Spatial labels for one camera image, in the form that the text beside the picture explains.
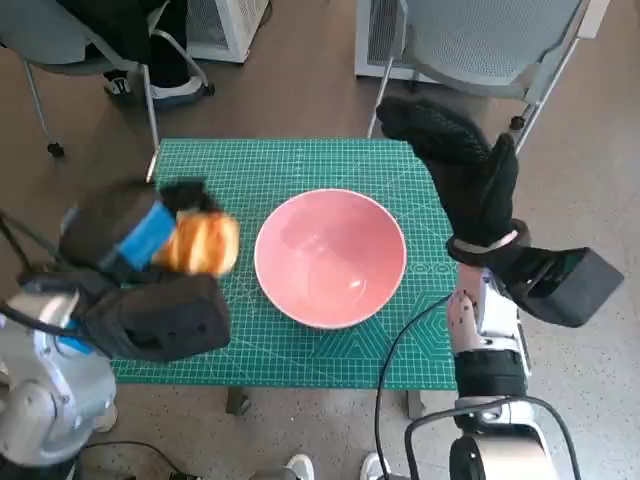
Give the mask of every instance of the blue tape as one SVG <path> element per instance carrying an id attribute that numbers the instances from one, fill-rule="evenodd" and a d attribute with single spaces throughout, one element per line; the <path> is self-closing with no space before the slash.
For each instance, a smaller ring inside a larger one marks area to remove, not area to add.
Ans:
<path id="1" fill-rule="evenodd" d="M 136 270 L 142 270 L 169 240 L 176 221 L 171 212 L 156 201 L 149 213 L 118 246 L 120 254 Z"/>
<path id="2" fill-rule="evenodd" d="M 70 319 L 65 328 L 75 328 L 76 325 L 76 321 L 74 319 Z M 93 352 L 93 349 L 89 345 L 81 342 L 76 338 L 58 337 L 58 343 L 69 348 L 73 348 L 74 350 L 77 350 L 80 353 L 84 353 L 85 355 L 90 355 Z"/>

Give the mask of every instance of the chair wheel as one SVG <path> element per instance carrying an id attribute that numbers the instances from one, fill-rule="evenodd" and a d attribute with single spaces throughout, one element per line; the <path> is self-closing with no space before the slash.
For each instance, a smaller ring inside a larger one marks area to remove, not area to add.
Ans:
<path id="1" fill-rule="evenodd" d="M 53 158 L 64 157 L 64 148 L 57 142 L 47 145 L 47 152 L 49 152 Z"/>
<path id="2" fill-rule="evenodd" d="M 524 117 L 515 116 L 511 117 L 511 123 L 509 124 L 509 130 L 513 130 L 514 132 L 519 132 L 524 128 L 526 121 Z"/>
<path id="3" fill-rule="evenodd" d="M 246 395 L 235 399 L 232 405 L 227 405 L 227 413 L 234 417 L 241 417 L 251 408 L 251 400 Z"/>

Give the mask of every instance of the black cable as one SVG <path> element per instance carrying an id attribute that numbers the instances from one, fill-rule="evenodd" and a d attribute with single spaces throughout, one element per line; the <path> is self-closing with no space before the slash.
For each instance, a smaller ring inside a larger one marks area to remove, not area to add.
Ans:
<path id="1" fill-rule="evenodd" d="M 0 209 L 0 218 L 4 220 L 6 223 L 8 223 L 9 225 L 11 225 L 13 228 L 22 232 L 24 235 L 26 235 L 31 240 L 33 240 L 42 249 L 44 249 L 52 258 L 55 258 L 58 262 L 63 263 L 67 266 L 72 266 L 71 262 L 65 259 L 62 255 L 60 255 L 60 253 L 58 252 L 58 249 L 52 243 L 50 243 L 44 237 L 41 237 L 40 235 L 35 233 L 27 225 L 25 225 L 20 220 L 15 218 L 13 215 L 10 215 L 5 210 Z"/>
<path id="2" fill-rule="evenodd" d="M 16 254 L 18 260 L 20 260 L 20 263 L 22 264 L 22 270 L 25 272 L 30 272 L 32 270 L 32 265 L 29 261 L 29 257 L 27 257 L 27 254 L 24 253 L 24 250 L 20 246 L 20 243 L 16 240 L 16 237 L 13 236 L 13 233 L 11 233 L 11 230 L 9 230 L 9 227 L 2 217 L 0 217 L 0 233 L 4 235 L 4 238 L 7 240 L 7 243 L 11 247 L 11 250 L 13 250 L 13 253 Z"/>
<path id="3" fill-rule="evenodd" d="M 264 27 L 267 23 L 269 23 L 272 16 L 273 16 L 273 3 L 271 2 L 271 0 L 269 0 L 269 3 L 267 3 L 267 6 L 264 9 L 262 20 L 260 20 L 260 23 L 258 24 L 258 28 L 260 29 Z"/>
<path id="4" fill-rule="evenodd" d="M 105 272 L 104 270 L 97 267 L 96 265 L 91 265 L 87 263 L 78 264 L 70 261 L 64 255 L 62 255 L 51 242 L 49 242 L 44 237 L 41 237 L 37 233 L 35 233 L 26 224 L 24 224 L 23 222 L 15 218 L 13 215 L 7 213 L 5 210 L 2 210 L 2 209 L 0 209 L 0 222 L 5 222 L 5 227 L 6 227 L 6 224 L 11 225 L 13 228 L 18 230 L 19 232 L 21 232 L 31 240 L 33 240 L 38 246 L 40 246 L 43 250 L 45 250 L 51 258 L 55 259 L 56 262 L 58 262 L 60 265 L 63 265 L 65 268 L 69 268 L 71 270 L 78 270 L 82 268 L 85 268 L 87 270 L 92 270 L 97 274 L 99 274 L 102 278 L 107 280 L 109 283 L 112 283 L 117 287 L 121 286 L 120 282 L 114 275 L 112 275 L 109 272 Z M 20 244 L 17 242 L 17 240 L 15 239 L 11 231 L 9 231 L 9 229 L 5 230 L 4 228 L 0 227 L 0 233 L 4 234 L 5 238 L 11 245 L 16 255 L 18 255 L 18 257 L 20 258 L 21 262 L 24 263 L 24 261 L 26 260 L 28 266 L 31 267 L 31 263 L 29 262 L 29 259 L 26 257 L 24 250 L 20 247 Z"/>
<path id="5" fill-rule="evenodd" d="M 153 445 L 149 444 L 149 443 L 145 443 L 145 442 L 138 442 L 136 440 L 115 440 L 115 441 L 109 441 L 109 442 L 96 442 L 96 443 L 90 443 L 88 445 L 85 445 L 84 447 L 82 447 L 82 451 L 85 450 L 89 450 L 90 448 L 96 448 L 96 447 L 107 447 L 107 446 L 111 446 L 111 445 L 138 445 L 139 447 L 145 447 L 148 448 L 150 450 L 153 450 L 154 452 L 156 452 L 156 454 L 162 458 L 167 465 L 169 465 L 169 467 L 171 467 L 171 469 L 175 472 L 178 473 L 180 475 L 183 476 L 187 476 L 188 474 L 183 472 L 182 470 L 180 470 L 175 463 L 173 463 L 171 461 L 171 459 L 162 451 L 160 450 L 158 447 L 154 447 Z"/>
<path id="6" fill-rule="evenodd" d="M 582 475 L 580 474 L 580 465 L 578 464 L 578 456 L 576 454 L 575 445 L 573 443 L 573 439 L 571 438 L 571 434 L 569 433 L 569 427 L 562 419 L 558 411 L 551 406 L 548 402 L 541 400 L 536 397 L 530 397 L 528 395 L 517 396 L 517 397 L 505 397 L 500 400 L 495 400 L 493 402 L 482 403 L 480 405 L 474 405 L 472 407 L 462 407 L 462 408 L 453 408 L 450 410 L 443 410 L 441 412 L 432 413 L 421 417 L 414 422 L 412 422 L 407 429 L 404 431 L 404 446 L 407 454 L 407 461 L 409 462 L 409 472 L 411 475 L 411 480 L 420 480 L 420 474 L 418 472 L 418 465 L 416 463 L 415 452 L 413 451 L 413 432 L 415 432 L 418 428 L 423 427 L 429 423 L 435 422 L 436 420 L 442 420 L 443 418 L 455 417 L 458 415 L 469 415 L 472 413 L 478 413 L 483 410 L 489 408 L 499 407 L 506 403 L 523 401 L 528 402 L 533 405 L 538 405 L 544 408 L 547 412 L 551 414 L 554 420 L 558 423 L 560 430 L 562 431 L 562 435 L 564 437 L 565 443 L 567 444 L 567 450 L 569 451 L 569 458 L 571 459 L 571 468 L 573 470 L 573 477 L 575 480 L 582 480 Z"/>
<path id="7" fill-rule="evenodd" d="M 16 323 L 19 323 L 23 327 L 30 328 L 31 330 L 40 330 L 41 332 L 56 335 L 58 337 L 78 338 L 83 341 L 90 341 L 77 328 L 63 328 L 58 327 L 57 325 L 49 325 L 48 323 L 41 322 L 38 319 L 25 315 L 15 308 L 10 307 L 6 302 L 0 302 L 0 314 Z"/>
<path id="8" fill-rule="evenodd" d="M 396 339 L 393 341 L 393 344 L 391 345 L 391 350 L 389 350 L 387 359 L 385 360 L 384 365 L 382 366 L 382 370 L 380 371 L 380 379 L 378 380 L 378 391 L 376 392 L 376 408 L 373 414 L 373 432 L 376 439 L 376 452 L 378 453 L 378 457 L 380 459 L 380 465 L 382 467 L 382 476 L 385 479 L 389 478 L 389 472 L 387 471 L 387 467 L 384 463 L 384 454 L 382 452 L 382 442 L 380 441 L 380 403 L 382 398 L 382 388 L 384 387 L 384 381 L 387 377 L 387 370 L 389 370 L 389 366 L 391 365 L 391 361 L 393 360 L 393 355 L 396 352 L 396 348 L 398 347 L 400 340 L 402 340 L 402 337 L 404 337 L 404 334 L 407 333 L 409 329 L 413 327 L 418 322 L 418 320 L 420 320 L 423 316 L 425 316 L 427 313 L 431 312 L 435 308 L 445 303 L 450 296 L 451 295 L 442 297 L 440 300 L 438 300 L 435 303 L 432 303 L 425 310 L 423 310 L 418 315 L 416 315 L 411 320 L 409 320 L 409 323 L 407 323 L 404 326 L 404 328 L 400 330 L 400 333 L 398 334 Z"/>

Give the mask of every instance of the pink bowl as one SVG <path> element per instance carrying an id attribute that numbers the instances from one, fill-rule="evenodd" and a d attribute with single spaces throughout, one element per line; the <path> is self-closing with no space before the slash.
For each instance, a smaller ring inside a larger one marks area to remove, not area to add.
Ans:
<path id="1" fill-rule="evenodd" d="M 313 190 L 287 200 L 256 240 L 264 293 L 285 315 L 316 328 L 345 328 L 371 317 L 395 293 L 406 263 L 395 219 L 348 190 Z"/>

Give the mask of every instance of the table leg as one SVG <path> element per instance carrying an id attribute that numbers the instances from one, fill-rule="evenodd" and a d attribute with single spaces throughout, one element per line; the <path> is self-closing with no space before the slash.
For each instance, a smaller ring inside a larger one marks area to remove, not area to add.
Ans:
<path id="1" fill-rule="evenodd" d="M 420 398 L 420 390 L 405 391 L 405 398 L 407 400 L 407 415 L 409 419 L 416 420 L 420 418 L 424 411 L 424 403 L 422 403 L 422 398 Z"/>
<path id="2" fill-rule="evenodd" d="M 243 387 L 229 387 L 227 389 L 226 412 L 230 415 L 244 415 L 251 407 L 251 400 Z"/>

